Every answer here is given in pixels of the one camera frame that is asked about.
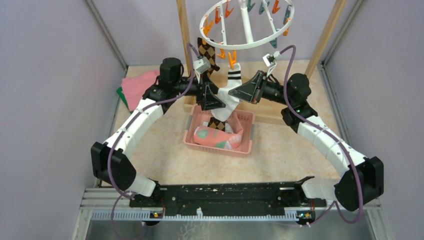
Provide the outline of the white black striped sock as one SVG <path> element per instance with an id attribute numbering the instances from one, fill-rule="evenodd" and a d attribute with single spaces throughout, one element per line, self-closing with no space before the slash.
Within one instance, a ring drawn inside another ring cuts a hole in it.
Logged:
<path id="1" fill-rule="evenodd" d="M 224 108 L 217 108 L 211 111 L 214 118 L 221 122 L 225 122 L 240 104 L 241 100 L 237 97 L 229 95 L 229 91 L 243 84 L 241 76 L 241 66 L 235 63 L 233 68 L 229 68 L 227 74 L 227 84 L 218 90 L 217 97 L 225 104 Z"/>

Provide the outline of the brown argyle sock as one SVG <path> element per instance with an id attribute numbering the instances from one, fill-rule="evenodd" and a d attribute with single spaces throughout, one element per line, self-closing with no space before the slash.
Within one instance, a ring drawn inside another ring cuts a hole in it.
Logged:
<path id="1" fill-rule="evenodd" d="M 220 131 L 223 131 L 223 132 L 226 130 L 226 122 L 221 121 L 221 120 L 219 120 L 219 119 L 217 119 L 213 116 L 209 119 L 207 126 L 209 128 L 220 130 Z"/>
<path id="2" fill-rule="evenodd" d="M 210 77 L 214 72 L 218 72 L 220 67 L 216 63 L 216 48 L 207 43 L 203 38 L 197 38 L 198 52 L 202 57 L 206 57 L 210 63 L 207 75 Z"/>

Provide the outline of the pink plastic basket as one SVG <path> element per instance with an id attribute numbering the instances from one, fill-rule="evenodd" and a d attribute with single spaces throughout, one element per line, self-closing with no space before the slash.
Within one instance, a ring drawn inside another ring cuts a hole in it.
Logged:
<path id="1" fill-rule="evenodd" d="M 223 130 L 212 127 L 213 115 L 198 105 L 192 107 L 183 142 L 197 151 L 245 158 L 252 151 L 255 114 L 235 110 L 223 124 Z"/>

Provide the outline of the pink teal sock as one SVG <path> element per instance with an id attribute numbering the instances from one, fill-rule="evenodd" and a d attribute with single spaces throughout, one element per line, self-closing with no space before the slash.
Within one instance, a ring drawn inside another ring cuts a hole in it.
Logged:
<path id="1" fill-rule="evenodd" d="M 204 121 L 193 133 L 195 144 L 225 150 L 236 150 L 242 145 L 244 128 L 237 117 L 229 118 L 225 124 L 225 131 L 213 129 Z"/>

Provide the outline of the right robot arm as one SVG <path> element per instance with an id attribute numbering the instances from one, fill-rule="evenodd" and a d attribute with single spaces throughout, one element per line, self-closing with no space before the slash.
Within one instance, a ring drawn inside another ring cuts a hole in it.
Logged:
<path id="1" fill-rule="evenodd" d="M 299 206 L 313 199 L 336 201 L 348 211 L 356 211 L 384 194 L 384 164 L 376 156 L 367 157 L 337 136 L 307 102 L 311 94 L 308 77 L 293 74 L 284 84 L 269 81 L 259 70 L 229 95 L 257 104 L 262 98 L 286 106 L 282 119 L 296 134 L 309 141 L 334 167 L 340 180 L 312 177 L 293 192 Z"/>

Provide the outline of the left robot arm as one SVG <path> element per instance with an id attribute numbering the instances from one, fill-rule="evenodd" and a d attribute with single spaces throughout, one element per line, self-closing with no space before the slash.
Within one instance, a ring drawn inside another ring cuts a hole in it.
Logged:
<path id="1" fill-rule="evenodd" d="M 216 97 L 218 87 L 209 79 L 211 64 L 206 57 L 198 57 L 189 78 L 182 76 L 182 63 L 175 57 L 162 61 L 157 82 L 144 93 L 130 117 L 104 142 L 95 142 L 91 149 L 93 175 L 108 184 L 124 198 L 141 195 L 149 207 L 160 202 L 159 184 L 137 173 L 129 158 L 135 147 L 175 101 L 185 95 L 194 96 L 204 111 L 224 108 Z"/>

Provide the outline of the white round clip hanger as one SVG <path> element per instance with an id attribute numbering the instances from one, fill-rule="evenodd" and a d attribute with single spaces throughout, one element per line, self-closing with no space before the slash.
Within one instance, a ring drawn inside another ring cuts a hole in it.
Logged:
<path id="1" fill-rule="evenodd" d="M 272 7 L 269 6 L 267 0 L 261 0 L 259 3 L 259 14 L 265 14 L 267 24 L 270 26 L 271 34 L 262 38 L 255 39 L 253 36 L 253 28 L 251 24 L 250 12 L 254 7 L 249 0 L 239 0 L 239 10 L 242 22 L 242 33 L 245 36 L 245 43 L 240 44 L 230 44 L 228 41 L 229 29 L 227 28 L 226 19 L 234 11 L 234 8 L 230 7 L 229 0 L 219 0 L 215 3 L 210 9 L 206 11 L 199 23 L 199 31 L 201 38 L 203 38 L 211 46 L 224 49 L 224 50 L 247 50 L 253 49 L 264 44 L 269 43 L 274 38 L 280 36 L 287 36 L 290 26 L 293 23 L 293 18 L 295 15 L 295 6 L 291 0 L 286 1 L 287 6 L 282 21 L 282 26 L 280 28 L 276 27 L 273 15 L 276 14 L 281 9 L 280 1 L 274 1 Z M 221 41 L 213 41 L 209 37 L 209 33 L 213 27 L 220 28 Z"/>

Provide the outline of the orange clothes peg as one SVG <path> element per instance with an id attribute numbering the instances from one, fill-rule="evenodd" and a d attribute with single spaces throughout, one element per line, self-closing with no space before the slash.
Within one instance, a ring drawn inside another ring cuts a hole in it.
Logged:
<path id="1" fill-rule="evenodd" d="M 216 53 L 216 56 L 220 59 L 226 59 L 226 52 L 224 49 L 220 49 L 219 53 Z"/>
<path id="2" fill-rule="evenodd" d="M 235 69 L 235 64 L 237 63 L 237 51 L 232 50 L 227 53 L 228 56 L 228 64 L 231 70 Z"/>

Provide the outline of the teal clothes peg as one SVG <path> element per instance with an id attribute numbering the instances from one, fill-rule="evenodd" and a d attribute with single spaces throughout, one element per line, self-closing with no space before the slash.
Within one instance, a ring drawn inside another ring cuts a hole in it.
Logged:
<path id="1" fill-rule="evenodd" d="M 272 40 L 269 41 L 270 45 L 276 49 L 278 47 L 278 39 L 277 38 L 273 38 Z"/>

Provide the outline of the pink folded cloth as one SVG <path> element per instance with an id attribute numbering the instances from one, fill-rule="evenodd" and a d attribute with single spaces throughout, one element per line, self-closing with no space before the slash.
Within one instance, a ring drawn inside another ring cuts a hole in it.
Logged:
<path id="1" fill-rule="evenodd" d="M 121 80 L 120 86 L 123 89 L 123 94 L 131 113 L 137 108 L 145 91 L 156 82 L 159 74 L 158 70 L 151 70 L 139 76 L 126 77 Z"/>

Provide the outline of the green folded cloth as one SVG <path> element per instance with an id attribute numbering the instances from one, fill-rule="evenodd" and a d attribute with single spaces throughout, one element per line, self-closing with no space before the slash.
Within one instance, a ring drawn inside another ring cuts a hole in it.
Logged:
<path id="1" fill-rule="evenodd" d="M 122 100 L 122 102 L 123 102 L 124 106 L 126 107 L 126 109 L 129 111 L 130 108 L 129 108 L 127 99 L 126 99 L 126 97 L 125 97 L 125 95 L 123 93 L 123 88 L 121 86 L 116 90 L 116 93 L 118 94 L 119 98 Z"/>

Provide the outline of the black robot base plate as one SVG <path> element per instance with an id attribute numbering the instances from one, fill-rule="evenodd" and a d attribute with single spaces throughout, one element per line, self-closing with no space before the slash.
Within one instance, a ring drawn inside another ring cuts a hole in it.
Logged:
<path id="1" fill-rule="evenodd" d="M 131 208 L 149 211 L 148 221 L 314 222 L 323 199 L 307 198 L 299 181 L 162 185 L 150 197 L 137 194 Z"/>

